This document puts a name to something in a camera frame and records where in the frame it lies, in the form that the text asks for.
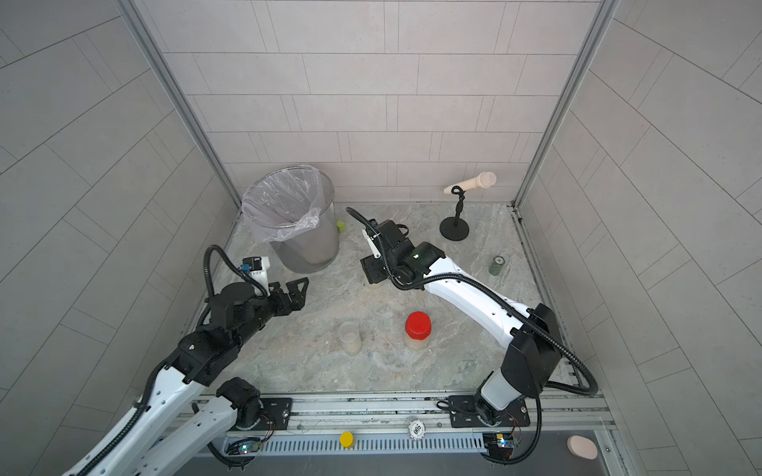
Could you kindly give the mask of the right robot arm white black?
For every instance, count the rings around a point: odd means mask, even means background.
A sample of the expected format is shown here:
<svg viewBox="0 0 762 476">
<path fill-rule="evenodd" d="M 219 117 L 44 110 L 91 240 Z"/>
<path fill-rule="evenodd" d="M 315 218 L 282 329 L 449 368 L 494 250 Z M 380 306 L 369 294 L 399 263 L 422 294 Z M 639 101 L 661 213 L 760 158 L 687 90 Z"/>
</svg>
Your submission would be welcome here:
<svg viewBox="0 0 762 476">
<path fill-rule="evenodd" d="M 400 291 L 426 291 L 457 307 L 505 348 L 500 368 L 480 384 L 472 414 L 497 426 L 507 409 L 525 398 L 537 400 L 549 387 L 590 397 L 599 385 L 583 361 L 563 345 L 555 313 L 540 303 L 527 307 L 468 275 L 429 242 L 415 246 L 391 220 L 378 223 L 352 207 L 372 254 L 361 260 L 371 284 L 390 281 Z"/>
</svg>

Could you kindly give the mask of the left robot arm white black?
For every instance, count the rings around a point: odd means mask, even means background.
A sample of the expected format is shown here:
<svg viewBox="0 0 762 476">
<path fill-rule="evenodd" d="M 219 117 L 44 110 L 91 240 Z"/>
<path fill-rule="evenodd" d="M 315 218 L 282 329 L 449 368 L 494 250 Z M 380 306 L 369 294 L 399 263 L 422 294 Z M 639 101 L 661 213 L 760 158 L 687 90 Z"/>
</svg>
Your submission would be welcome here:
<svg viewBox="0 0 762 476">
<path fill-rule="evenodd" d="M 208 297 L 196 329 L 151 371 L 133 408 L 69 474 L 171 475 L 229 430 L 264 430 L 264 436 L 244 438 L 232 458 L 214 452 L 229 467 L 245 467 L 242 456 L 252 444 L 264 444 L 287 426 L 287 413 L 270 410 L 258 389 L 234 377 L 190 420 L 164 436 L 180 411 L 237 359 L 270 319 L 304 308 L 309 280 L 270 283 L 267 267 L 262 257 L 235 266 L 221 247 L 206 248 L 202 271 Z"/>
</svg>

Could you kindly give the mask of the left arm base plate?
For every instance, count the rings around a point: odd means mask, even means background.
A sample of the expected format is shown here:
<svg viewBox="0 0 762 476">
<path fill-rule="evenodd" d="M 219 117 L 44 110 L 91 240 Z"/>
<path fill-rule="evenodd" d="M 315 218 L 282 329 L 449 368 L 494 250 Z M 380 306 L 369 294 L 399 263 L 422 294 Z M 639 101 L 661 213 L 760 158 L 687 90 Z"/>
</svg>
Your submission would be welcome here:
<svg viewBox="0 0 762 476">
<path fill-rule="evenodd" d="M 242 432 L 287 430 L 292 405 L 290 398 L 254 399 L 237 411 L 235 428 Z"/>
</svg>

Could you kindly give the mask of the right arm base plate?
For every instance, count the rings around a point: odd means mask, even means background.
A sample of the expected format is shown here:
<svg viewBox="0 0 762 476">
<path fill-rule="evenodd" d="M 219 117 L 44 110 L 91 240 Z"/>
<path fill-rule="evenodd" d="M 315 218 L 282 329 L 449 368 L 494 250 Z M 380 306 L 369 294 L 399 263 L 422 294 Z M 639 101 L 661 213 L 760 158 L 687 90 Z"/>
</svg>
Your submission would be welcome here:
<svg viewBox="0 0 762 476">
<path fill-rule="evenodd" d="M 517 399 L 503 411 L 492 410 L 474 396 L 452 395 L 438 400 L 439 410 L 450 415 L 453 428 L 526 428 L 531 420 L 524 399 Z"/>
</svg>

